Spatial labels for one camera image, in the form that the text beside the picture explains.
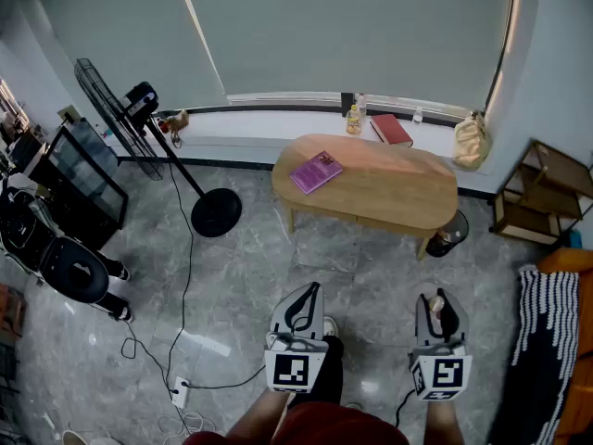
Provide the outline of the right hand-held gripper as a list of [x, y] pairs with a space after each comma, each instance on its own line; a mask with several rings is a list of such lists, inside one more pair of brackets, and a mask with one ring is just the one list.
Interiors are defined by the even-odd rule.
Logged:
[[415, 318], [419, 348], [410, 354], [415, 395], [420, 401], [452, 401], [468, 387], [472, 368], [473, 356], [459, 343], [469, 335], [467, 312], [440, 287], [432, 297], [418, 297]]

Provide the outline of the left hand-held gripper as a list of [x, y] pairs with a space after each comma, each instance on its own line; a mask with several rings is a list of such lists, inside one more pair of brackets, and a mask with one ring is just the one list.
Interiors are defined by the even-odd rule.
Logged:
[[270, 390], [296, 394], [312, 391], [328, 351], [327, 342], [316, 340], [322, 338], [323, 310], [319, 283], [295, 289], [275, 307], [272, 333], [266, 337], [264, 350]]

